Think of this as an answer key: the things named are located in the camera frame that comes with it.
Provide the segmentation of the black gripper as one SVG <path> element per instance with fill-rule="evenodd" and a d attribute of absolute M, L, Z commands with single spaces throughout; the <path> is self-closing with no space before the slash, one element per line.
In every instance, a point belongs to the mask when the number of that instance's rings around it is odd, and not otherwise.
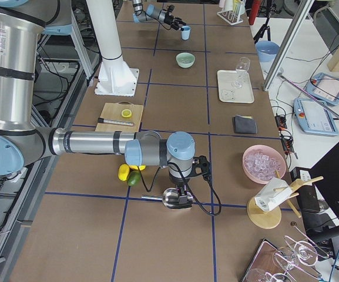
<path fill-rule="evenodd" d="M 211 164 L 206 156 L 195 156 L 187 161 L 173 159 L 168 165 L 170 179 L 177 187 L 180 205 L 189 204 L 187 192 L 193 194 L 190 179 L 201 176 L 211 187 Z"/>
<path fill-rule="evenodd" d="M 174 8 L 174 5 L 168 5 L 165 9 L 163 9 L 165 13 L 164 23 L 169 25 L 174 30 L 182 31 L 183 27 L 186 26 L 186 23 L 183 22 L 179 17 L 172 15 Z"/>

